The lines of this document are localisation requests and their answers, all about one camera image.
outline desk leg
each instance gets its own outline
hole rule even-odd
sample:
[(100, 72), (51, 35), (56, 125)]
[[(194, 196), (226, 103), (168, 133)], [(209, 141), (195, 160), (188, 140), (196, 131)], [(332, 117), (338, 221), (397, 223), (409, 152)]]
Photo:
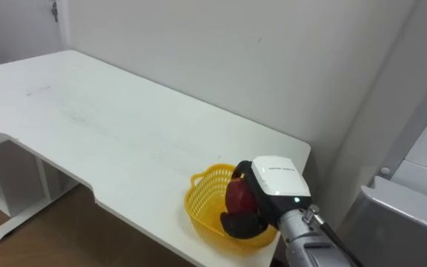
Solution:
[(45, 197), (42, 200), (32, 204), (28, 208), (21, 211), (21, 213), (9, 219), (7, 222), (3, 223), (0, 226), (0, 240), (2, 240), (5, 236), (10, 234), (20, 225), (22, 225), (25, 221), (30, 219), (32, 216), (36, 215), (38, 212), (52, 204), (61, 196), (65, 195), (68, 191), (72, 190), (78, 182), (75, 180), (69, 181), (69, 183), (64, 187), (64, 190), (60, 188), (54, 181), (56, 177), (53, 175), (53, 168), (47, 163), (42, 162), (39, 158), (36, 158), (37, 167), (39, 170), (39, 176), (41, 177), (41, 183), (44, 190)]

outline cable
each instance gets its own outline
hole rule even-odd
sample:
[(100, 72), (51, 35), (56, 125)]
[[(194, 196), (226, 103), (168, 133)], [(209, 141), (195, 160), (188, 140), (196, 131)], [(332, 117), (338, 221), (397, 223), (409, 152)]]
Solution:
[(325, 234), (334, 242), (344, 253), (347, 255), (352, 262), (355, 263), (357, 267), (363, 267), (363, 264), (355, 257), (352, 251), (349, 251), (345, 244), (340, 240), (337, 234), (332, 230), (328, 223), (324, 222), (320, 225), (321, 230), (324, 231)]

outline door hinge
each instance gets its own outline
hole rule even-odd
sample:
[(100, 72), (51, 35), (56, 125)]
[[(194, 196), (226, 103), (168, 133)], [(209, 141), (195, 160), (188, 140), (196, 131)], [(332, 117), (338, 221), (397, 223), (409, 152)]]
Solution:
[(52, 11), (53, 18), (56, 20), (57, 23), (59, 23), (59, 9), (57, 8), (57, 2), (54, 2), (52, 4), (51, 11)]

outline white wall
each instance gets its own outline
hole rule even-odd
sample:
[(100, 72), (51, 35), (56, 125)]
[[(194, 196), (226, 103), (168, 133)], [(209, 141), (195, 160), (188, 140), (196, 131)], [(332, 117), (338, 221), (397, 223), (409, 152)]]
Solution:
[(337, 155), (319, 205), (338, 226), (381, 167), (394, 170), (427, 125), (427, 0), (419, 1)]
[(68, 3), (72, 47), (310, 143), (324, 174), (414, 1)]
[(62, 50), (48, 0), (0, 0), (0, 64)]

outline door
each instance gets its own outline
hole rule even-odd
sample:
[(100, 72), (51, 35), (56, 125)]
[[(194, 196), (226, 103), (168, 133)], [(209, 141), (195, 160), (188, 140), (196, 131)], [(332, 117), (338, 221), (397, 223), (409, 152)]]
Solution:
[(0, 64), (63, 50), (54, 2), (0, 0)]

